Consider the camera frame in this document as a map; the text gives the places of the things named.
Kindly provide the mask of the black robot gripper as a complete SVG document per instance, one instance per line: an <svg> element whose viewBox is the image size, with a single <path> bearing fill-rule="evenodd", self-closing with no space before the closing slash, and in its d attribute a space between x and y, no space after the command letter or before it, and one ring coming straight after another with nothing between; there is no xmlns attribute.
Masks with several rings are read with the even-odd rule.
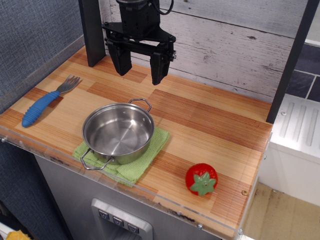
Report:
<svg viewBox="0 0 320 240"><path fill-rule="evenodd" d="M170 61L176 58L176 38L160 27L161 15L172 11L174 1L166 12L161 11L158 0L118 0L117 3L121 21L102 24L116 72L124 76L132 68L131 52L151 56L152 84L160 84L168 75Z"/></svg>

